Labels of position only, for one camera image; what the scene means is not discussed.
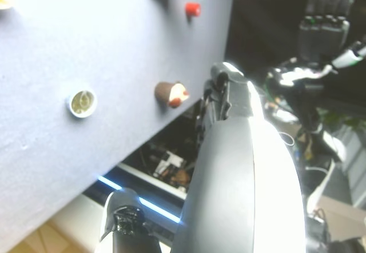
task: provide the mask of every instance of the red object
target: red object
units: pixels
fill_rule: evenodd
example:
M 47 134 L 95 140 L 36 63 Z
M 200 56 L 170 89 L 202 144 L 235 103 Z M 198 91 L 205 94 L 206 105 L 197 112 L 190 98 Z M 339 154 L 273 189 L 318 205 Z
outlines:
M 198 17 L 201 15 L 201 5 L 199 3 L 187 3 L 185 12 L 188 16 Z

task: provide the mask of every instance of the red button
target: red button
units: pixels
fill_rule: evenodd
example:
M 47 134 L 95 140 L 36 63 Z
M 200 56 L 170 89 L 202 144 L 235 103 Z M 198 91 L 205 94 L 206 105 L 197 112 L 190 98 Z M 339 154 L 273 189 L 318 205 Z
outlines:
M 188 16 L 198 17 L 201 15 L 201 5 L 199 3 L 187 3 L 185 12 Z

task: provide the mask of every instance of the gray tabletop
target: gray tabletop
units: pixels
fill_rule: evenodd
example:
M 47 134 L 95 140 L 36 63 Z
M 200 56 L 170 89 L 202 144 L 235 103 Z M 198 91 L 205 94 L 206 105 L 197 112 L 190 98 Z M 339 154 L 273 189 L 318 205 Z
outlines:
M 187 2 L 201 4 L 187 19 Z M 17 0 L 0 12 L 0 252 L 7 251 L 202 94 L 224 57 L 232 0 Z M 181 81 L 176 110 L 154 98 Z M 95 113 L 65 99 L 90 87 Z

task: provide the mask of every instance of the blue light strip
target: blue light strip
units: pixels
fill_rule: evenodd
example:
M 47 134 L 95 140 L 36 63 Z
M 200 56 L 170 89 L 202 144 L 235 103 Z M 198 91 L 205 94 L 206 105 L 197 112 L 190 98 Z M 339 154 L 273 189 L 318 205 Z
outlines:
M 112 182 L 111 180 L 106 179 L 106 178 L 104 178 L 104 177 L 102 177 L 102 176 L 100 176 L 100 177 L 98 178 L 98 180 L 100 180 L 102 183 L 105 183 L 107 186 L 110 186 L 110 187 L 111 187 L 111 188 L 113 188 L 113 189 L 120 190 L 120 189 L 122 188 L 122 187 L 121 187 L 121 186 L 119 186 L 118 184 L 116 184 L 116 183 Z M 141 198 L 141 197 L 140 197 L 140 202 L 141 202 L 144 206 L 146 206 L 146 207 L 150 208 L 151 210 L 154 210 L 155 212 L 157 212 L 157 213 L 159 213 L 160 215 L 163 215 L 164 217 L 166 217 L 166 218 L 168 218 L 168 219 L 170 219 L 170 220 L 174 221 L 175 223 L 179 223 L 179 222 L 180 222 L 180 220 L 181 220 L 181 219 L 180 219 L 180 218 L 178 218 L 177 216 L 174 216 L 173 214 L 171 214 L 171 213 L 167 212 L 166 210 L 164 210 L 164 209 L 162 209 L 162 208 L 160 208 L 160 207 L 156 206 L 155 204 L 150 203 L 148 200 L 145 200 L 144 198 Z

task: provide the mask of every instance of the red cylinder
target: red cylinder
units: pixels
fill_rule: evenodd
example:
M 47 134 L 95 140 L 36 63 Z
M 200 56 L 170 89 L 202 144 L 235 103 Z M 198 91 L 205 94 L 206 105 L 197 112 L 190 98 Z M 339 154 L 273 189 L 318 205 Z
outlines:
M 188 16 L 198 17 L 201 14 L 201 5 L 199 3 L 187 3 L 185 12 Z

